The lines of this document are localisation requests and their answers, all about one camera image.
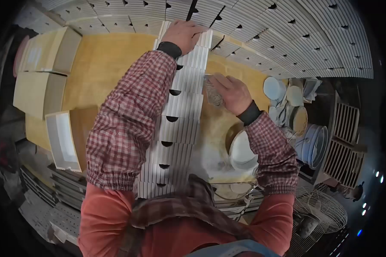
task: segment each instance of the wooden frame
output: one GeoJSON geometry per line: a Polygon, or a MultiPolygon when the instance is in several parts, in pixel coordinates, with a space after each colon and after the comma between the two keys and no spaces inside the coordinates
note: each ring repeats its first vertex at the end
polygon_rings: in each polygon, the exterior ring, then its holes
{"type": "Polygon", "coordinates": [[[57,169],[86,171],[86,142],[97,113],[97,106],[93,106],[46,115],[47,135],[57,169]]]}

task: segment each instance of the cardboard box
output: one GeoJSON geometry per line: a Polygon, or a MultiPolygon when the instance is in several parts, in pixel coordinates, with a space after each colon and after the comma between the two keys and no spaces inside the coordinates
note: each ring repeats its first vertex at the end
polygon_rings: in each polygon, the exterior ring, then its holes
{"type": "Polygon", "coordinates": [[[46,114],[62,110],[66,76],[48,72],[20,72],[13,105],[26,114],[44,120],[46,114]]]}
{"type": "Polygon", "coordinates": [[[31,38],[23,52],[19,72],[55,72],[69,75],[81,36],[63,27],[31,38]]]}
{"type": "Polygon", "coordinates": [[[87,170],[86,142],[97,106],[46,115],[47,135],[57,169],[87,170]]]}

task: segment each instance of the wooden table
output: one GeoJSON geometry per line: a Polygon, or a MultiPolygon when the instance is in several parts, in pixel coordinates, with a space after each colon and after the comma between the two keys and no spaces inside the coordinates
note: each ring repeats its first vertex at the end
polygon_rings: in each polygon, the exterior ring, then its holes
{"type": "MultiPolygon", "coordinates": [[[[62,110],[100,105],[117,85],[117,81],[144,52],[153,48],[155,36],[146,34],[110,33],[87,35],[78,47],[71,75],[67,78],[62,110]]],[[[220,72],[247,84],[252,98],[261,110],[268,110],[269,99],[263,93],[267,75],[248,66],[227,61],[209,54],[206,73],[220,72]]],[[[206,164],[215,182],[248,181],[248,174],[232,172],[228,162],[226,142],[240,131],[241,122],[224,108],[215,108],[204,101],[201,113],[201,139],[195,146],[195,158],[206,164]]],[[[45,121],[26,116],[27,139],[47,150],[50,149],[45,121]]]]}

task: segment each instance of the white plate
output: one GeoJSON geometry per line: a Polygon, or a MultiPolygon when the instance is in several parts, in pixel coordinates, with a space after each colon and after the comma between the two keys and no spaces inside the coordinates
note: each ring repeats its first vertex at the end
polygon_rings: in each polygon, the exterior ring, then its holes
{"type": "Polygon", "coordinates": [[[240,131],[230,146],[230,162],[238,170],[251,170],[258,166],[257,158],[250,149],[249,138],[246,131],[240,131]]]}
{"type": "Polygon", "coordinates": [[[271,100],[282,100],[286,93],[286,86],[283,82],[273,77],[268,77],[263,83],[263,92],[271,100]]]}
{"type": "Polygon", "coordinates": [[[303,106],[302,90],[293,85],[287,89],[287,100],[291,106],[303,106]]]}

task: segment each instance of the hand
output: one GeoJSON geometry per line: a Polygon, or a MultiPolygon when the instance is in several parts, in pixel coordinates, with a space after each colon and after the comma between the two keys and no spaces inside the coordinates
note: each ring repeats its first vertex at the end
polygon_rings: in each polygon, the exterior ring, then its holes
{"type": "Polygon", "coordinates": [[[193,50],[200,34],[207,28],[197,25],[194,21],[174,20],[166,30],[161,42],[171,42],[181,49],[181,54],[188,54],[193,50]]]}
{"type": "Polygon", "coordinates": [[[209,79],[223,98],[223,104],[234,115],[241,115],[252,103],[246,84],[232,76],[215,73],[209,79]]]}

